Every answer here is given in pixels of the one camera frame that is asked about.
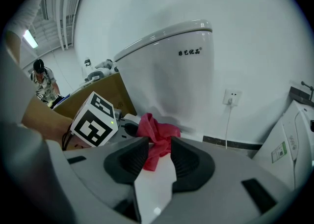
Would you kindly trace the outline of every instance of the wall outlet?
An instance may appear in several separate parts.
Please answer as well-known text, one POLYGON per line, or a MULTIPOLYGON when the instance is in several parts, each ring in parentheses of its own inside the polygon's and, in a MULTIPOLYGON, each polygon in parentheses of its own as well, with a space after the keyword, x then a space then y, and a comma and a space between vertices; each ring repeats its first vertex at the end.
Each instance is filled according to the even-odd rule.
POLYGON ((235 89, 226 89, 223 104, 228 105, 229 99, 232 98, 232 105, 237 106, 239 104, 239 100, 241 98, 242 91, 235 89))

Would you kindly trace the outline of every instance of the red cloth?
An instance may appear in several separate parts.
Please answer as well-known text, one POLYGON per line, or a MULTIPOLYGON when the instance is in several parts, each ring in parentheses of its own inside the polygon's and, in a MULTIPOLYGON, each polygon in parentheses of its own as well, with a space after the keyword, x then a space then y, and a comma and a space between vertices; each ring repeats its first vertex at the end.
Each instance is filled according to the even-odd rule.
POLYGON ((159 157, 171 152, 171 136, 181 136, 177 126, 160 124, 151 113, 146 113, 141 117, 136 134, 139 137, 149 137, 150 141, 154 143, 154 146, 148 151, 148 159, 144 165, 144 169, 147 171, 155 171, 159 157))

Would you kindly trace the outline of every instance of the cardboard box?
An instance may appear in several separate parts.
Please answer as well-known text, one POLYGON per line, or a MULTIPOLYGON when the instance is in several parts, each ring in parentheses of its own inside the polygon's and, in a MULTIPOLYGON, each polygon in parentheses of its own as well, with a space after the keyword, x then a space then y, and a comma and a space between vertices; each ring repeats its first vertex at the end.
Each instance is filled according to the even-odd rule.
POLYGON ((114 108, 120 109, 122 116, 128 113, 136 115, 135 108, 124 86, 120 73, 102 78, 88 85, 71 95, 53 110, 63 116, 74 119, 82 104, 93 91, 112 103, 114 108))

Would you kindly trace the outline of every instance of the white ceramic toilet tank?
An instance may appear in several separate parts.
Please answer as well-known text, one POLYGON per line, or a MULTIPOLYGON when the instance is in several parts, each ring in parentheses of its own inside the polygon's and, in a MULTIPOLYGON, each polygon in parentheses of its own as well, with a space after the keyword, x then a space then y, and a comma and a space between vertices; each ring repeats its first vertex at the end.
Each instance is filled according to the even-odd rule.
POLYGON ((114 58, 138 116, 203 134, 213 75, 212 28, 193 20, 154 32, 114 58))

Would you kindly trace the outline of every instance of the toilet tank lid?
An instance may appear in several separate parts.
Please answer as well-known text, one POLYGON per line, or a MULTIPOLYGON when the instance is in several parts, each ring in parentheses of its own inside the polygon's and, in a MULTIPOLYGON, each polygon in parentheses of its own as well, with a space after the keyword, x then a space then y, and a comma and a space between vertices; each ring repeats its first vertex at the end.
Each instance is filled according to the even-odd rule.
POLYGON ((212 32, 211 24, 207 20, 192 20, 187 22, 181 22, 154 33, 151 33, 142 39, 132 43, 121 52, 119 52, 115 57, 114 61, 118 61, 121 58, 127 56, 128 54, 138 50, 148 44, 165 39, 170 36, 174 36, 181 33, 193 32, 193 31, 210 31, 212 32))

